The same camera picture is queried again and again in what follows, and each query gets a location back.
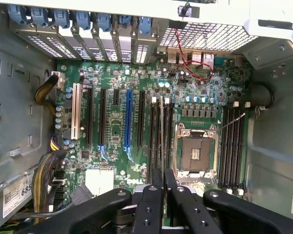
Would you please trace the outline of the black RAM slot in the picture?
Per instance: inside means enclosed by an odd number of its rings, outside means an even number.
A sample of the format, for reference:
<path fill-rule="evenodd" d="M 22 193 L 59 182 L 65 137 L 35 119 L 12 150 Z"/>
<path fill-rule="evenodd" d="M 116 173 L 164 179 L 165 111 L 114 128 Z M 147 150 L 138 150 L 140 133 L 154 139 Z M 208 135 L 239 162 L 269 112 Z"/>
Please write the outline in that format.
<path fill-rule="evenodd" d="M 160 104 L 156 103 L 156 132 L 155 132 L 155 168 L 160 168 L 161 153 L 160 153 Z"/>
<path fill-rule="evenodd" d="M 242 196 L 245 193 L 244 188 L 244 175 L 245 175 L 245 163 L 246 163 L 246 134 L 248 130 L 248 108 L 241 109 L 240 115 L 242 117 L 237 121 L 237 149 L 236 149 L 236 174 L 235 174 L 235 189 L 236 194 Z"/>
<path fill-rule="evenodd" d="M 164 106 L 164 168 L 168 167 L 169 161 L 169 128 L 170 128 L 170 98 L 165 98 L 165 106 Z"/>
<path fill-rule="evenodd" d="M 174 103 L 169 105 L 169 128 L 168 128 L 168 143 L 169 143 L 169 156 L 168 156 L 168 168 L 172 168 L 173 159 L 173 114 L 174 114 Z"/>
<path fill-rule="evenodd" d="M 236 151 L 237 151 L 237 141 L 239 137 L 239 116 L 240 110 L 234 109 L 234 122 L 232 123 L 232 132 L 231 132 L 231 168 L 230 168 L 230 188 L 233 190 L 235 185 L 235 176 L 236 176 Z"/>
<path fill-rule="evenodd" d="M 156 102 L 151 102 L 150 116 L 149 116 L 149 140 L 148 140 L 148 162 L 147 162 L 147 182 L 151 183 L 151 169 L 152 169 L 152 149 L 153 149 L 153 127 L 154 115 L 156 110 Z"/>
<path fill-rule="evenodd" d="M 227 141 L 228 141 L 228 127 L 230 118 L 230 110 L 228 108 L 224 109 L 223 115 L 223 129 L 222 129 L 222 145 L 221 145 L 221 161 L 219 169 L 219 183 L 221 187 L 225 186 L 225 173 L 226 173 L 226 160 L 227 160 Z"/>
<path fill-rule="evenodd" d="M 230 109 L 230 118 L 232 121 L 235 117 L 235 111 Z M 226 160 L 226 173 L 225 173 L 225 187 L 228 187 L 230 182 L 230 167 L 231 167 L 231 150 L 232 150 L 232 137 L 233 137 L 233 124 L 228 127 L 228 141 L 227 141 L 227 160 Z"/>

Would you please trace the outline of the long black expansion slot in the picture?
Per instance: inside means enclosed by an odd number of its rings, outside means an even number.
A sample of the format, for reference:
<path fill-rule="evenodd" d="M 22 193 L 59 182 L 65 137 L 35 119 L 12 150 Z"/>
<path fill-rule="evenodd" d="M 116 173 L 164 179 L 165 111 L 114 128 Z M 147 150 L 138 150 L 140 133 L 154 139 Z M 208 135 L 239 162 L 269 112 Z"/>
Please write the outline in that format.
<path fill-rule="evenodd" d="M 93 122 L 93 89 L 88 87 L 87 89 L 87 115 L 86 115 L 86 143 L 91 145 L 92 142 L 92 122 Z"/>
<path fill-rule="evenodd" d="M 144 129 L 144 113 L 145 113 L 145 91 L 139 92 L 139 110 L 137 125 L 137 146 L 143 145 L 143 129 Z"/>
<path fill-rule="evenodd" d="M 100 92 L 100 117 L 99 117 L 99 146 L 105 143 L 105 121 L 106 121 L 106 89 Z"/>

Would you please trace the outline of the blue expansion slot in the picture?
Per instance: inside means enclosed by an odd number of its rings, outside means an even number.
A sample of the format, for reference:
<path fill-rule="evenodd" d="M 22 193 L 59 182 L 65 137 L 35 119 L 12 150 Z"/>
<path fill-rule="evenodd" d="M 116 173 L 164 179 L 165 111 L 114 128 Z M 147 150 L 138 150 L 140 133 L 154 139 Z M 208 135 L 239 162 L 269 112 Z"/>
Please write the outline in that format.
<path fill-rule="evenodd" d="M 126 118 L 125 118 L 125 138 L 124 151 L 128 152 L 131 145 L 131 114 L 132 114 L 133 91 L 126 92 Z"/>

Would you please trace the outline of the white expansion slot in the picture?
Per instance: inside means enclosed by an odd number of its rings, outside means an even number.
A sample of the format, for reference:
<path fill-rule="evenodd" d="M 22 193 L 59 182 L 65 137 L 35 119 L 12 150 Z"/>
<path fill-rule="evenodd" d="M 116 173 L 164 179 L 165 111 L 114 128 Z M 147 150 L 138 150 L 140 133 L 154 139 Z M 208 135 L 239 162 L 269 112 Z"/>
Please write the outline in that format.
<path fill-rule="evenodd" d="M 73 83 L 71 139 L 80 138 L 81 102 L 82 86 L 79 83 Z"/>

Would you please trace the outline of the metal CPU socket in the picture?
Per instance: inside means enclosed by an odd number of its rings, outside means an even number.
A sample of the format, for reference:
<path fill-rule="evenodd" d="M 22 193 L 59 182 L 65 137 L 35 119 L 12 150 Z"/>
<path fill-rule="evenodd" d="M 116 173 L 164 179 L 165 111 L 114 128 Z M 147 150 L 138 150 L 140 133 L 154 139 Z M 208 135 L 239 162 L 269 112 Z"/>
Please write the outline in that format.
<path fill-rule="evenodd" d="M 175 126 L 174 173 L 179 184 L 214 184 L 217 176 L 219 135 L 216 125 L 207 129 Z"/>

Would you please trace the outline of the white barcode label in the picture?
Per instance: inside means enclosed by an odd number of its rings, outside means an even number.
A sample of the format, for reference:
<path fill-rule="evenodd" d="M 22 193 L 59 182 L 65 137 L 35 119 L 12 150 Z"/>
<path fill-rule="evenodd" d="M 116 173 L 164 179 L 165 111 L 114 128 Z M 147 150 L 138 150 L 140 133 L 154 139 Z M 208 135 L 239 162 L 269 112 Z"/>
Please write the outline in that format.
<path fill-rule="evenodd" d="M 22 179 L 3 190 L 3 218 L 12 213 L 28 197 L 31 197 L 32 178 L 33 174 L 24 176 Z"/>

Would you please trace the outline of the green Dell motherboard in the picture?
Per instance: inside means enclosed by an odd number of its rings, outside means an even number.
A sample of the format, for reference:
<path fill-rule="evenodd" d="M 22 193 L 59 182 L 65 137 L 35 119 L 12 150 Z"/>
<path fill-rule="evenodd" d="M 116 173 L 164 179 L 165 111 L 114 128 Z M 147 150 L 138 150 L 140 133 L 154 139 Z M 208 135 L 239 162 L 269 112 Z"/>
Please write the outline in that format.
<path fill-rule="evenodd" d="M 212 124 L 217 129 L 223 126 L 224 109 L 245 109 L 250 111 L 251 65 L 244 61 L 235 65 L 230 58 L 217 58 L 214 67 L 201 64 L 170 64 L 163 58 L 150 65 L 116 64 L 106 62 L 68 61 L 57 64 L 56 74 L 64 82 L 56 93 L 55 134 L 57 144 L 67 151 L 58 175 L 63 179 L 60 192 L 64 197 L 79 186 L 85 185 L 87 169 L 108 169 L 114 171 L 114 189 L 135 191 L 147 182 L 149 116 L 151 102 L 160 104 L 160 97 L 170 98 L 174 103 L 173 143 L 175 126 L 183 123 L 186 128 L 207 129 Z M 71 139 L 73 83 L 82 86 L 80 138 Z M 87 89 L 93 89 L 92 142 L 86 143 Z M 105 143 L 99 146 L 100 92 L 106 89 Z M 113 105 L 113 90 L 120 90 L 120 102 Z M 133 91 L 131 114 L 131 145 L 124 151 L 126 92 Z M 145 113 L 143 145 L 137 146 L 137 125 L 139 92 L 145 91 Z M 156 110 L 153 127 L 152 169 L 155 168 Z M 179 184 L 192 187 L 203 194 L 209 189 L 224 190 L 229 194 L 244 197 L 233 190 L 221 187 L 219 169 L 222 145 L 222 131 L 219 135 L 217 176 L 214 184 Z"/>

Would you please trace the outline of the thin metal locking lever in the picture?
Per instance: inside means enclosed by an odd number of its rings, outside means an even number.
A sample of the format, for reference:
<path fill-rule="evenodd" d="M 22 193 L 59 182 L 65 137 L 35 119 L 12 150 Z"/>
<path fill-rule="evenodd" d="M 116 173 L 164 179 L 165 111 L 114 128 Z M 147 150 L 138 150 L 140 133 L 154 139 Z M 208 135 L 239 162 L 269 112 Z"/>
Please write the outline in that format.
<path fill-rule="evenodd" d="M 245 115 L 246 115 L 245 112 L 242 113 L 239 117 L 233 119 L 232 121 L 230 121 L 229 123 L 225 124 L 224 126 L 221 126 L 219 129 L 217 129 L 217 130 L 215 131 L 215 133 L 218 134 L 218 133 L 221 132 L 223 129 L 229 127 L 231 124 L 233 124 L 233 123 L 239 121 L 240 119 L 242 119 Z"/>

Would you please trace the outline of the black round case speaker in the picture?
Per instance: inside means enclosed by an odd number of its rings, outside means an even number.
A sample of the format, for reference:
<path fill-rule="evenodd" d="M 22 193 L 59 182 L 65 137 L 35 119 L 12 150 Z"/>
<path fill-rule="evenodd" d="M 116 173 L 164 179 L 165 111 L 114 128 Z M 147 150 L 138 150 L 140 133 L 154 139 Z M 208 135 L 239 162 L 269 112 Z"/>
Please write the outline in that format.
<path fill-rule="evenodd" d="M 251 83 L 251 110 L 256 107 L 260 110 L 270 109 L 275 101 L 275 94 L 272 86 L 269 83 L 255 81 Z"/>

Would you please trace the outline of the grey metal PC case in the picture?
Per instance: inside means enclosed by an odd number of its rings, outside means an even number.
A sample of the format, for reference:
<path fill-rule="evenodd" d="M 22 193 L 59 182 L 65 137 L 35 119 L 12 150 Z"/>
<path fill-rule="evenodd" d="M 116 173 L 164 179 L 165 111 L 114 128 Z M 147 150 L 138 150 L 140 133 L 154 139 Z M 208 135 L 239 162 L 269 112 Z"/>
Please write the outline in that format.
<path fill-rule="evenodd" d="M 9 4 L 26 8 L 26 25 L 10 19 Z M 48 27 L 32 21 L 31 7 L 48 11 Z M 55 23 L 54 9 L 68 10 L 69 28 Z M 89 12 L 89 30 L 77 25 L 76 11 Z M 110 32 L 98 27 L 98 13 L 111 15 Z M 119 33 L 118 15 L 132 16 L 130 32 Z M 152 18 L 149 35 L 139 32 L 140 16 Z M 0 0 L 0 234 L 15 234 L 96 197 L 85 185 L 67 197 L 60 192 L 67 151 L 50 148 L 56 93 L 64 85 L 57 64 L 147 66 L 164 59 L 159 46 L 210 51 L 214 64 L 217 58 L 246 61 L 251 83 L 272 86 L 273 106 L 249 111 L 247 194 L 230 195 L 293 219 L 293 0 Z M 31 197 L 3 218 L 3 190 L 31 174 Z M 131 205 L 106 224 L 109 234 L 130 234 L 145 186 L 128 190 Z"/>

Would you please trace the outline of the metal rear port block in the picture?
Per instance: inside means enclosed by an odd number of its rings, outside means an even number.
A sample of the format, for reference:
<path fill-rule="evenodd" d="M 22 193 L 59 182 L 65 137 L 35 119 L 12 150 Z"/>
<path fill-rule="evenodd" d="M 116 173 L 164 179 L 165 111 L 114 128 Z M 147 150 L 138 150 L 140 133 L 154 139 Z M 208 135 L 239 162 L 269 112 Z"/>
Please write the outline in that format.
<path fill-rule="evenodd" d="M 208 64 L 211 68 L 214 67 L 214 53 L 198 49 L 182 49 L 159 46 L 156 49 L 158 55 L 164 56 L 164 61 L 170 64 L 182 64 L 184 61 L 190 61 L 190 64 Z"/>

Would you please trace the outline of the blue card retention clip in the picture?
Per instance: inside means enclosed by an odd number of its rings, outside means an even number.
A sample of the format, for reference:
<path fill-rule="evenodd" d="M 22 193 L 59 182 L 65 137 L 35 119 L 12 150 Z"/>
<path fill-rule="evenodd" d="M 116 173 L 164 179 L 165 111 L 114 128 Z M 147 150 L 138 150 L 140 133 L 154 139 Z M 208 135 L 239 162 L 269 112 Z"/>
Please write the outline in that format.
<path fill-rule="evenodd" d="M 41 7 L 31 7 L 31 18 L 34 23 L 41 27 L 48 27 L 48 11 Z"/>
<path fill-rule="evenodd" d="M 70 27 L 70 18 L 68 10 L 54 9 L 54 19 L 55 23 L 63 29 L 67 29 Z"/>
<path fill-rule="evenodd" d="M 89 12 L 76 11 L 76 22 L 77 25 L 83 30 L 89 30 L 91 26 Z"/>
<path fill-rule="evenodd" d="M 107 13 L 97 14 L 97 25 L 103 32 L 110 32 L 111 30 L 111 15 Z"/>
<path fill-rule="evenodd" d="M 141 35 L 149 35 L 152 29 L 151 17 L 139 17 L 139 32 Z"/>
<path fill-rule="evenodd" d="M 130 32 L 131 31 L 132 16 L 130 15 L 118 15 L 118 31 Z"/>
<path fill-rule="evenodd" d="M 11 20 L 20 25 L 27 24 L 26 8 L 21 5 L 9 4 L 7 10 Z"/>

